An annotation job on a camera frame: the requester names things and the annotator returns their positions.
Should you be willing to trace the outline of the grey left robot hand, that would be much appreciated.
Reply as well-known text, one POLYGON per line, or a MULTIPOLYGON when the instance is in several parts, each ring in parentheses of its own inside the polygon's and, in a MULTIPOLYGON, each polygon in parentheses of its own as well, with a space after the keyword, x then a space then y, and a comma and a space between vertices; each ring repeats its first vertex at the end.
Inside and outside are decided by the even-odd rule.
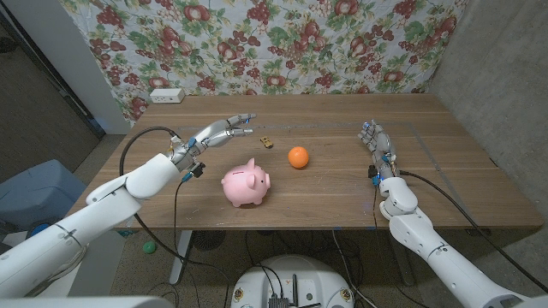
POLYGON ((198 156, 206 149, 220 147, 234 137, 247 136, 253 133, 251 128, 240 128, 240 125, 249 123, 256 115, 239 114, 226 120, 215 121, 204 127, 192 136, 187 142, 180 142, 168 150, 165 156, 182 172, 198 164, 198 156))

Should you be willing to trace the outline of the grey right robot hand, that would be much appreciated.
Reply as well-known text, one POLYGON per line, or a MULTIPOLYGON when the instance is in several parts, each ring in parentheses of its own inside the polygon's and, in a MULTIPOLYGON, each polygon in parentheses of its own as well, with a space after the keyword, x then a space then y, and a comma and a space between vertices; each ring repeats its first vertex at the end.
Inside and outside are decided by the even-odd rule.
POLYGON ((396 165, 396 148, 381 125, 374 120, 366 121, 358 138, 372 153, 372 165, 381 180, 400 176, 399 168, 396 165))

